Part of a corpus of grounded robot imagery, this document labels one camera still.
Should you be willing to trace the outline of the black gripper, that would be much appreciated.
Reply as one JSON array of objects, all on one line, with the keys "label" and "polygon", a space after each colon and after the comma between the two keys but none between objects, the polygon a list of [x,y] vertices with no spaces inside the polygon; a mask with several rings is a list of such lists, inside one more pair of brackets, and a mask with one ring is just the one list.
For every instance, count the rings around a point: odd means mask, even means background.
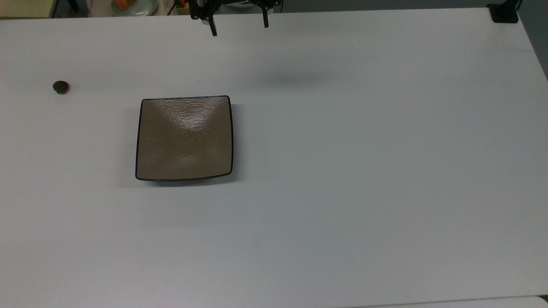
[{"label": "black gripper", "polygon": [[[227,14],[262,14],[264,27],[269,28],[268,14],[281,12],[282,0],[190,0],[190,16],[194,20],[205,20],[206,16]],[[208,25],[214,37],[217,26],[214,18],[208,18]]]}]

